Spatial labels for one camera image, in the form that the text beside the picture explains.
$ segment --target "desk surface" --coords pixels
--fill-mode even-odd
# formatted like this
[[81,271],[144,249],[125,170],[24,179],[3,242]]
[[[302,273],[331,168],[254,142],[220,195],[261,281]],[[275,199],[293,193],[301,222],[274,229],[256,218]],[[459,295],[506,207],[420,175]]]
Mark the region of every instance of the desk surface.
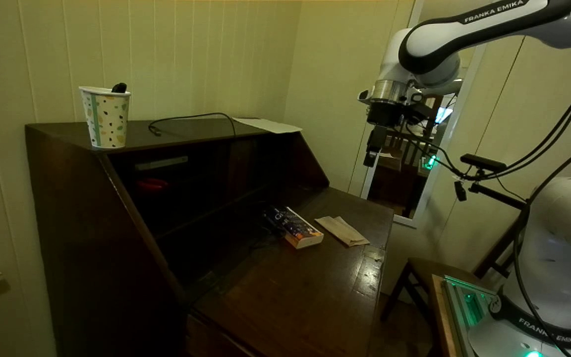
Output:
[[[303,201],[284,194],[288,202],[326,233],[323,242],[256,249],[193,312],[257,355],[366,357],[393,211],[335,189]],[[371,245],[347,248],[313,220],[326,215],[340,215]]]

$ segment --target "chair leg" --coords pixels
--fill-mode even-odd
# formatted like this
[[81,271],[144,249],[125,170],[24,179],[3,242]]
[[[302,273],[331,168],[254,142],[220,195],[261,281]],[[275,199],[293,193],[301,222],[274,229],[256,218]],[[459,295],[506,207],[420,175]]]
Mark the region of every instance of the chair leg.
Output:
[[402,292],[402,288],[405,286],[405,283],[408,282],[408,275],[411,273],[411,267],[408,263],[405,264],[400,277],[398,278],[398,282],[396,282],[396,286],[394,287],[394,291],[389,296],[389,300],[385,303],[385,307],[383,308],[383,313],[380,314],[380,321],[387,321],[389,318],[389,314],[392,313],[392,309],[394,309],[394,305],[398,301],[398,296]]
[[424,300],[422,300],[422,296],[420,296],[413,284],[408,279],[405,282],[405,289],[406,292],[408,292],[409,296],[411,296],[411,300],[413,300],[413,303],[420,311],[424,319],[426,319],[426,321],[431,321],[431,310],[429,310],[429,306],[424,302]]

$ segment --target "wall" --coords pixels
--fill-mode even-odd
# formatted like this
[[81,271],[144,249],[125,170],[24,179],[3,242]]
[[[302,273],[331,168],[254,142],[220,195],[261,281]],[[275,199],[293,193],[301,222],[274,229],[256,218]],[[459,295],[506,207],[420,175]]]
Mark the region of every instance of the wall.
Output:
[[[476,152],[514,162],[541,141],[570,103],[571,49],[548,48],[533,38],[525,38],[522,45],[521,37],[489,43],[449,154],[458,158]],[[533,165],[503,178],[503,183],[527,196],[569,155],[571,126],[556,147]],[[571,176],[571,165],[562,174]],[[486,186],[501,190],[496,182],[486,182]],[[392,228],[383,290],[391,291],[410,256],[473,269],[483,255],[472,252],[488,251],[516,214],[514,208],[475,194],[469,194],[468,201],[457,202],[453,177],[442,170],[419,228],[398,224]]]
[[84,120],[79,85],[133,92],[131,120],[281,120],[301,4],[0,0],[0,356],[55,354],[23,125]]
[[301,5],[285,122],[303,128],[337,189],[349,189],[355,165],[362,163],[356,156],[369,125],[356,96],[374,84],[389,35],[406,27],[412,7],[413,0]]

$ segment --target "desk drawer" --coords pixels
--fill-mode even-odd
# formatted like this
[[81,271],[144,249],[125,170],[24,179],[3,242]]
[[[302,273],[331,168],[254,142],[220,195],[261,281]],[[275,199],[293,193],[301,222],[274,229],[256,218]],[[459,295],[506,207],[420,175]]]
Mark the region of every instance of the desk drawer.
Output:
[[193,315],[186,320],[186,351],[193,357],[253,357],[245,348]]

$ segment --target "white paper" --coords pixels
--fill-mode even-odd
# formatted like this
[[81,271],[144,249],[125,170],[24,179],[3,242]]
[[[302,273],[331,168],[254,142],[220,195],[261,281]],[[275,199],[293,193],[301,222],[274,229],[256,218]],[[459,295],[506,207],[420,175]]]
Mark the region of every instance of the white paper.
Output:
[[255,128],[267,130],[276,134],[294,133],[295,131],[301,131],[301,128],[297,126],[283,124],[282,122],[275,122],[267,119],[247,119],[247,118],[233,118],[233,119],[237,122],[240,122],[241,124],[254,126]]

